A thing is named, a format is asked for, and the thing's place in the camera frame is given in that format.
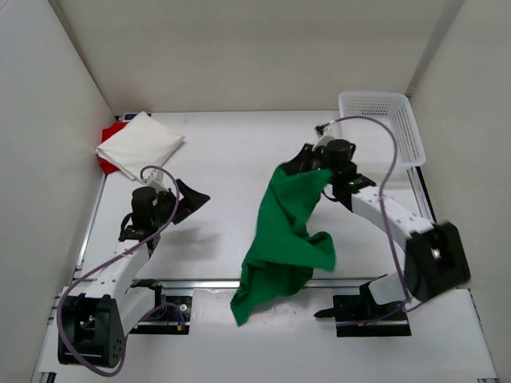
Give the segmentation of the green t-shirt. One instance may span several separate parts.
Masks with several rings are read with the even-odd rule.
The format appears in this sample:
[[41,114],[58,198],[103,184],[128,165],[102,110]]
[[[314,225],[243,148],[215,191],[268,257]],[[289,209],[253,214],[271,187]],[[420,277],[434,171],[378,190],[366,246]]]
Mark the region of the green t-shirt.
[[330,170],[288,175],[277,167],[259,206],[255,237],[241,265],[240,285],[230,307],[238,326],[252,311],[298,293],[314,270],[335,269],[331,235],[310,235],[307,222],[332,177]]

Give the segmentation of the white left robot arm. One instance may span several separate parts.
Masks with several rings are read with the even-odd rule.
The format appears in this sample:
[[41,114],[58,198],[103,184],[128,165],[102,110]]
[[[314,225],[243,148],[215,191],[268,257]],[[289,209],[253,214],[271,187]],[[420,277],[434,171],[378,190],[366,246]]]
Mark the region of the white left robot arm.
[[203,207],[209,196],[182,180],[175,189],[152,180],[132,193],[131,211],[121,221],[113,256],[85,274],[83,290],[73,283],[57,306],[57,359],[110,377],[125,358],[126,338],[147,319],[164,316],[172,305],[156,279],[138,279],[162,231]]

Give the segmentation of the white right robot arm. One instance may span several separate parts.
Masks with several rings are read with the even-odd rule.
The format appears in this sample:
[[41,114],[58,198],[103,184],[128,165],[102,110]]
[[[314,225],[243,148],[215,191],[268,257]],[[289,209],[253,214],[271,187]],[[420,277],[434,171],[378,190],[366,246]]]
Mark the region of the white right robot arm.
[[283,170],[289,176],[330,170],[331,200],[373,223],[387,234],[390,245],[402,249],[404,259],[395,261],[393,274],[361,287],[361,314],[376,319],[387,307],[411,299],[428,302],[467,283],[471,273],[458,229],[450,222],[418,217],[386,197],[381,185],[358,171],[352,160],[355,149],[355,144],[342,139],[325,145],[305,144]]

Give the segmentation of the white t-shirt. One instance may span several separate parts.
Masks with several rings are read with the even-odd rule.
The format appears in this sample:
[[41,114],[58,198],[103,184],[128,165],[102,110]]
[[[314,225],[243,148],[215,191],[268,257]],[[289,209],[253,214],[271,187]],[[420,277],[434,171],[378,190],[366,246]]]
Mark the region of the white t-shirt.
[[181,132],[140,112],[132,120],[104,129],[96,155],[105,174],[119,171],[131,181],[142,181],[141,169],[162,166],[184,139]]

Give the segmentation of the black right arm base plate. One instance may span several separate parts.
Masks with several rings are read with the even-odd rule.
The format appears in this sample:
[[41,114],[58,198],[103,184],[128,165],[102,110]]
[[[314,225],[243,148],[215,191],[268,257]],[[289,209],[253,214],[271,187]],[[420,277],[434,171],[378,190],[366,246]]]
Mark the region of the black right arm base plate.
[[407,314],[400,303],[376,305],[361,295],[334,295],[333,306],[314,314],[316,319],[335,320],[338,338],[388,338],[411,335]]

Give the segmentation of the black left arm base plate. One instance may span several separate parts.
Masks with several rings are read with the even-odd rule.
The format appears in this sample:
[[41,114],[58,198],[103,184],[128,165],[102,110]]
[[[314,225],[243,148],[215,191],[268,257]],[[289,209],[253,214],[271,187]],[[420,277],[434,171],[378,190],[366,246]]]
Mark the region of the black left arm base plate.
[[156,290],[157,311],[146,316],[131,331],[145,335],[188,335],[192,316],[192,290],[165,286]]

